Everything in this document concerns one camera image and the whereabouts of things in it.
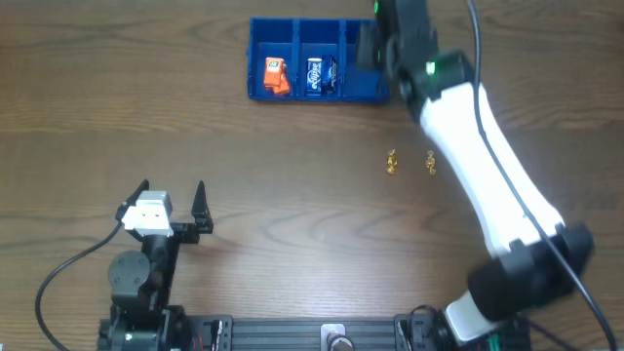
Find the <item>green led indicator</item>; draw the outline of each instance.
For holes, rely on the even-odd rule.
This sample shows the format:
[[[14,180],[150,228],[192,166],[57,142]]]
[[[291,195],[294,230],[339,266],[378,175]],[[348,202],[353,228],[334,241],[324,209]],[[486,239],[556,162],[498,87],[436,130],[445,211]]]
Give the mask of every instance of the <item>green led indicator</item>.
[[[428,75],[433,75],[436,73],[436,63],[435,62],[427,62],[425,64],[425,71]]]

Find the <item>blue divided container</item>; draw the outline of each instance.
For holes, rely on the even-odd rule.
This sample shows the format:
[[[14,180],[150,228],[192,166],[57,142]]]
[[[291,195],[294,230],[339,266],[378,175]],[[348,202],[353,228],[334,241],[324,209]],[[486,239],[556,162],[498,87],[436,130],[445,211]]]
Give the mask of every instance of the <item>blue divided container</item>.
[[[384,102],[390,91],[381,72],[355,66],[356,43],[362,22],[373,19],[251,18],[247,90],[250,98],[274,101]],[[338,91],[333,95],[305,93],[307,60],[332,55],[338,64]],[[291,93],[276,96],[264,89],[266,58],[282,58]]]

